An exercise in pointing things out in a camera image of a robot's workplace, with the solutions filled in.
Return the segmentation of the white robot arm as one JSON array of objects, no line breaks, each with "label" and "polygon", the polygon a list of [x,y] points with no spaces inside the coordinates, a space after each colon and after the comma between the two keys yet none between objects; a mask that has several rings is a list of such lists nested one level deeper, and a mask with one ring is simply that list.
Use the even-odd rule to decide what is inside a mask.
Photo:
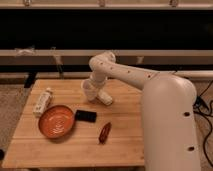
[{"label": "white robot arm", "polygon": [[120,65],[111,52],[92,57],[89,66],[90,80],[95,86],[113,77],[142,91],[146,171],[201,171],[193,114],[197,91],[190,80]]}]

